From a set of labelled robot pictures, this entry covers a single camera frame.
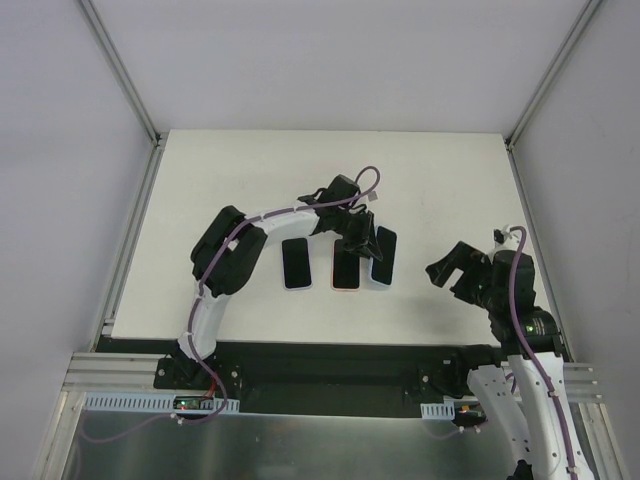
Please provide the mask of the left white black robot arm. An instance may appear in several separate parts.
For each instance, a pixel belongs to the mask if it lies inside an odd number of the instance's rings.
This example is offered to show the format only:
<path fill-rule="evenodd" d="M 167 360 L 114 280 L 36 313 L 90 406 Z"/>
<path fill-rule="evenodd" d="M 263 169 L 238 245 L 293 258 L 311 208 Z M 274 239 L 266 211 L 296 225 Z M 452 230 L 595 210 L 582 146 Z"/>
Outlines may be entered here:
<path fill-rule="evenodd" d="M 170 358 L 177 371 L 191 381 L 204 373 L 220 384 L 206 361 L 217 347 L 219 327 L 231 297 L 248 283 L 263 250 L 273 243 L 334 232 L 348 253 L 381 260 L 374 233 L 374 214 L 366 201 L 375 194 L 380 171 L 362 189 L 359 180 L 339 174 L 329 186 L 302 195 L 288 206 L 248 216 L 235 206 L 224 207 L 190 254 L 195 281 L 194 298 L 183 333 Z"/>

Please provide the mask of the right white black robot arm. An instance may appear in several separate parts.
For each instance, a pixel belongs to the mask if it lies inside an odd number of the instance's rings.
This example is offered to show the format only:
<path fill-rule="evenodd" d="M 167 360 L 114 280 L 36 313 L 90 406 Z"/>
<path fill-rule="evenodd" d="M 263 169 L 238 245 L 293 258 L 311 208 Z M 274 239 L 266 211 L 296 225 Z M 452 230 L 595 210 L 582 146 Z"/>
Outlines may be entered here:
<path fill-rule="evenodd" d="M 483 253 L 459 242 L 426 273 L 443 287 L 459 271 L 453 296 L 488 314 L 506 360 L 470 368 L 466 383 L 505 436 L 515 463 L 512 478 L 591 479 L 570 415 L 561 333 L 535 303 L 535 262 L 523 244 L 506 238 Z"/>

